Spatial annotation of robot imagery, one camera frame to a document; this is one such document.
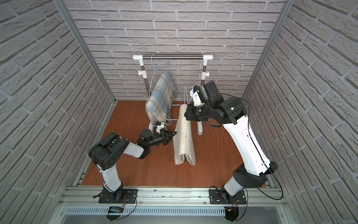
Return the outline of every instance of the clothes drying rack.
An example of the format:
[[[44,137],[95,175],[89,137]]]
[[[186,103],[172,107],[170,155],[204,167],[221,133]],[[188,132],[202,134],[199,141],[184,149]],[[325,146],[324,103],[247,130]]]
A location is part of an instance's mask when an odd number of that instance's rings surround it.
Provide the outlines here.
[[[205,78],[210,75],[208,71],[206,71],[206,66],[208,65],[208,60],[213,59],[212,54],[203,54],[203,55],[176,55],[176,56],[169,56],[169,55],[147,55],[144,56],[142,54],[134,54],[133,60],[139,61],[140,70],[138,70],[138,75],[142,76],[145,83],[145,88],[147,89],[148,96],[150,96],[149,90],[149,83],[148,83],[148,76],[147,71],[144,67],[144,60],[203,60],[203,70],[201,73],[201,83],[200,85],[205,83]],[[172,104],[172,106],[181,106],[180,104]],[[198,125],[198,135],[203,134],[203,124],[201,121],[197,122]]]

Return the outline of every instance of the white brick wall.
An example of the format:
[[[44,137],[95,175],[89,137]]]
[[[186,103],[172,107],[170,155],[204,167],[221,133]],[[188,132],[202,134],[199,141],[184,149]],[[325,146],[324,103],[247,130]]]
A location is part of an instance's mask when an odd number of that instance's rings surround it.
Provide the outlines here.
[[[283,2],[66,1],[114,96],[120,100],[146,99],[144,81],[137,77],[139,64],[131,60],[133,54],[178,52],[214,54],[215,60],[207,68],[211,74],[208,81],[233,81],[234,85],[223,84],[222,90],[240,96]],[[166,64],[154,63],[156,68]],[[180,93],[178,99],[183,98],[185,84],[200,84],[201,64],[199,60],[171,61],[169,70]],[[150,61],[145,61],[145,67],[153,73]]]
[[[47,223],[110,101],[52,1],[1,1],[0,30],[0,223]]]
[[[248,95],[297,223],[358,221],[357,3],[296,0]]]

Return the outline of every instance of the perforated metal panel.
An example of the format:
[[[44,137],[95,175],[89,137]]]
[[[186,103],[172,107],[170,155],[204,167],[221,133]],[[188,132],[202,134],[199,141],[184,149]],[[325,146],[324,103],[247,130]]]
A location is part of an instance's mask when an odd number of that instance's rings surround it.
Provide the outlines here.
[[[108,209],[109,206],[69,206],[66,215],[107,215]],[[133,209],[134,206],[126,206],[122,215],[129,214]],[[223,207],[137,206],[131,215],[224,216],[225,212]]]

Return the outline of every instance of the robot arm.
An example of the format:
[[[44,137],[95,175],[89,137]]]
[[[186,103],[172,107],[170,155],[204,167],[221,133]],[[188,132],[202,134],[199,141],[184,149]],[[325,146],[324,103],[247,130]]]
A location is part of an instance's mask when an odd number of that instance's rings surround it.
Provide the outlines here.
[[[222,187],[224,201],[234,201],[243,188],[261,187],[267,180],[266,174],[273,173],[277,164],[263,153],[240,98],[231,96],[224,100],[213,81],[194,87],[190,94],[194,104],[188,105],[187,120],[206,122],[215,119],[219,124],[217,127],[224,126],[229,132],[244,161]]]
[[[159,130],[152,134],[150,129],[142,131],[137,144],[121,138],[112,132],[95,144],[88,152],[92,162],[97,166],[103,180],[103,194],[107,194],[118,202],[122,199],[123,184],[118,178],[116,163],[122,154],[144,159],[150,152],[151,146],[167,145],[176,132]]]

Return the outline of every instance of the folded towel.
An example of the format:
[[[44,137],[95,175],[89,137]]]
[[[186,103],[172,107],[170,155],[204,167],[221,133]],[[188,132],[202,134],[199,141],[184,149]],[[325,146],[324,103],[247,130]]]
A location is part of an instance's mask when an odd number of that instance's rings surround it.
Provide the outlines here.
[[[176,123],[176,135],[173,137],[175,165],[184,162],[184,155],[191,165],[195,165],[195,153],[190,121],[184,117],[188,105],[183,104],[179,109],[179,118]]]
[[[152,124],[171,124],[170,109],[176,96],[176,88],[167,71],[163,72],[146,104],[146,112]]]

